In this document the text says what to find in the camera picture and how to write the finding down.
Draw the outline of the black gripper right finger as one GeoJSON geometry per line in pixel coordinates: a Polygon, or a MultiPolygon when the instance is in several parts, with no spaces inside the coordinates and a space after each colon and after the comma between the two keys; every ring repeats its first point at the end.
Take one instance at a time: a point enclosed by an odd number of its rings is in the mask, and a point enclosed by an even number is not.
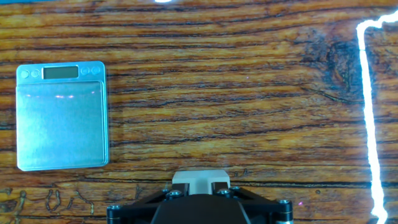
{"type": "Polygon", "coordinates": [[[236,202],[248,223],[293,224],[290,200],[270,200],[242,187],[228,187],[226,182],[213,182],[212,194],[236,202]]]}

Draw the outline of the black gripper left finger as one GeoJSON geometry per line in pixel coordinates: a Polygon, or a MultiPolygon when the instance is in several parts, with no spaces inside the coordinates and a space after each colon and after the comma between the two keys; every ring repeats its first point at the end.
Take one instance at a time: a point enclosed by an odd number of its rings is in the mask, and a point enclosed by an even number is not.
{"type": "Polygon", "coordinates": [[[161,203],[189,196],[190,184],[172,184],[129,205],[110,205],[106,210],[107,224],[150,223],[161,203]]]}

